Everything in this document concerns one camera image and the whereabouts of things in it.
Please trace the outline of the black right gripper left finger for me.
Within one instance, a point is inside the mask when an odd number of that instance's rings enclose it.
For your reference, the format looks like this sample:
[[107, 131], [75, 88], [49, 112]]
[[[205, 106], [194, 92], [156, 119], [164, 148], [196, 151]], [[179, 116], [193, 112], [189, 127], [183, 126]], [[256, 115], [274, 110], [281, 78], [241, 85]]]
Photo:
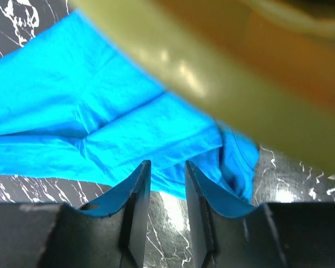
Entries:
[[76, 209], [0, 203], [0, 267], [143, 267], [151, 162]]

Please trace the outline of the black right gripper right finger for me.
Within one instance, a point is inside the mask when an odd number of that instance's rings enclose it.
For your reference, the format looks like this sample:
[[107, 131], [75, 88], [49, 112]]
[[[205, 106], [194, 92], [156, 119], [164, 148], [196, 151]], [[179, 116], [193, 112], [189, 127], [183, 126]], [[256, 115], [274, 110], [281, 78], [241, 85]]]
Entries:
[[185, 164], [195, 267], [335, 267], [335, 203], [254, 207]]

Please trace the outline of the blue t shirt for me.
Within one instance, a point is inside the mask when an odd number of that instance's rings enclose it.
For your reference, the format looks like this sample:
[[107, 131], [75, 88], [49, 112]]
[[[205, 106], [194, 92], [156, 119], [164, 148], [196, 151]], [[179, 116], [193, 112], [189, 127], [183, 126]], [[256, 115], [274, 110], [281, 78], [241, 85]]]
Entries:
[[168, 92], [75, 11], [0, 59], [0, 175], [115, 186], [143, 161], [185, 198], [186, 161], [244, 201], [259, 151]]

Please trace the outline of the black marble pattern mat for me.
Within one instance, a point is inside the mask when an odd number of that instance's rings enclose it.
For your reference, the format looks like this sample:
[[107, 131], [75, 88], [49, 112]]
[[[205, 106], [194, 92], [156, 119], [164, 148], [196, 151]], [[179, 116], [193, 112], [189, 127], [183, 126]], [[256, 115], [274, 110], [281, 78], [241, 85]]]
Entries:
[[[68, 1], [0, 1], [0, 61], [66, 17]], [[66, 202], [79, 207], [105, 193], [107, 179], [0, 175], [0, 202]], [[253, 185], [253, 205], [264, 202], [335, 202], [335, 175], [296, 162], [261, 146]], [[145, 267], [192, 267], [187, 204], [152, 192]]]

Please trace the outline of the olive green plastic bin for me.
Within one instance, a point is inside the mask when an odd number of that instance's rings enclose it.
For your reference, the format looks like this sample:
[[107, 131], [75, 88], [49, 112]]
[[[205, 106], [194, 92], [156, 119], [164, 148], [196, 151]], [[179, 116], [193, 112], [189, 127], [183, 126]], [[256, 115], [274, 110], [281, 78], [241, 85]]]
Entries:
[[74, 6], [191, 104], [335, 174], [335, 1]]

